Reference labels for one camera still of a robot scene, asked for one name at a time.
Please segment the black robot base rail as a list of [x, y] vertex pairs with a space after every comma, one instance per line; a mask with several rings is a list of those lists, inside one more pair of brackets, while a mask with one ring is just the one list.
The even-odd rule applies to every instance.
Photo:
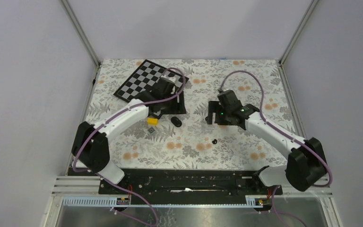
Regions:
[[125, 176], [118, 185], [146, 200], [167, 195], [259, 196], [266, 199], [274, 190], [261, 183], [255, 171], [136, 168], [123, 171]]

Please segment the black earbud case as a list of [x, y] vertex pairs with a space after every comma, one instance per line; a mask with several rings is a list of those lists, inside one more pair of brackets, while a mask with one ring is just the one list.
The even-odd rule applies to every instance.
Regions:
[[171, 117], [171, 123], [177, 128], [182, 126], [182, 121], [176, 116]]

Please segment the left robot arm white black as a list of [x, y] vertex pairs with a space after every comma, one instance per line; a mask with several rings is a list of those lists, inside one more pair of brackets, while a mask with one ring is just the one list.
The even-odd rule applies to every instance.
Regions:
[[176, 88], [172, 80], [161, 77], [150, 90], [139, 92], [126, 106], [96, 123], [82, 122], [72, 147], [75, 172], [90, 172], [118, 184], [125, 176], [110, 158], [109, 145], [122, 132], [150, 114], [164, 110], [182, 94], [186, 80]]

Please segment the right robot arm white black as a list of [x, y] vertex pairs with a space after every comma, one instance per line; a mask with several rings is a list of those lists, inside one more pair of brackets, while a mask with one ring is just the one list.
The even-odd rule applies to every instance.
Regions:
[[323, 146], [318, 139], [305, 139], [274, 125], [257, 107], [242, 105], [232, 90], [219, 93], [217, 98], [208, 103], [207, 124], [238, 126], [266, 141], [287, 159], [284, 166], [265, 166], [255, 173], [264, 186], [290, 184], [304, 192], [327, 174]]

